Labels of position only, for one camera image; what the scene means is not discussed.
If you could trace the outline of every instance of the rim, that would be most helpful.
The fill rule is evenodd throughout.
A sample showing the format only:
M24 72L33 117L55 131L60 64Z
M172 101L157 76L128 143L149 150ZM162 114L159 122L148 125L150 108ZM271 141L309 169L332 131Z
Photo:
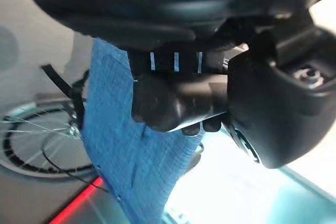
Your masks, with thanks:
M45 100L18 106L0 121L0 165L36 178L92 174L70 100ZM53 167L42 154L64 171Z

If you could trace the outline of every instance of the red light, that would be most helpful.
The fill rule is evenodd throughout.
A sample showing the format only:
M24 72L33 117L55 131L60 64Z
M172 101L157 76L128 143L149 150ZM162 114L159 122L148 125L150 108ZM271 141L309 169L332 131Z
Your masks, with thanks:
M93 184L95 186L101 186L103 184L103 180L101 178L97 178ZM81 205L82 203L92 195L97 188L93 185L88 186L80 195L77 196L58 216L56 216L50 224L62 224L65 223L64 220L71 216Z

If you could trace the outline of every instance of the black strap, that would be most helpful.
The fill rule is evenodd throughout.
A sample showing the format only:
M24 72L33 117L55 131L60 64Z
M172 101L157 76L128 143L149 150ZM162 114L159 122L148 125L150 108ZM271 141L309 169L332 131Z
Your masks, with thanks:
M52 65L47 64L41 66L44 73L50 78L50 80L68 97L72 100L73 107L77 117L78 128L81 130L83 127L85 108L83 104L83 89L85 82L89 77L89 70L85 71L82 79L75 81L70 86L62 77L55 71Z
M49 79L63 92L63 94L65 94L68 98L71 98L71 86L67 84L61 76L59 76L52 65L42 65L41 68Z
M83 78L78 81L75 81L72 84L72 89L71 89L71 100L72 100L73 107L76 112L77 124L80 130L83 128L83 121L84 121L84 114L85 114L82 93L83 93L85 82L87 81L88 77L89 77L89 70L86 70L83 74Z

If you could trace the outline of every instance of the blue towel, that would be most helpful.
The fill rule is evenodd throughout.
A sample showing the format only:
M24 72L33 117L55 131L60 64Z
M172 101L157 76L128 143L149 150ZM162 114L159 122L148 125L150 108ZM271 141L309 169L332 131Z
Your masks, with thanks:
M203 132L158 133L131 118L125 51L95 40L82 137L94 166L131 223L161 223L164 205Z

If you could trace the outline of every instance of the screw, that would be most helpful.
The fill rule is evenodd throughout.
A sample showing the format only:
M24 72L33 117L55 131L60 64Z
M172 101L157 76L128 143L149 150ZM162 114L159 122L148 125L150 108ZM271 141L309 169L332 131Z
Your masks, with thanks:
M317 88L324 83L324 78L322 77L321 72L313 68L300 69L293 75L296 79L307 84L311 89Z

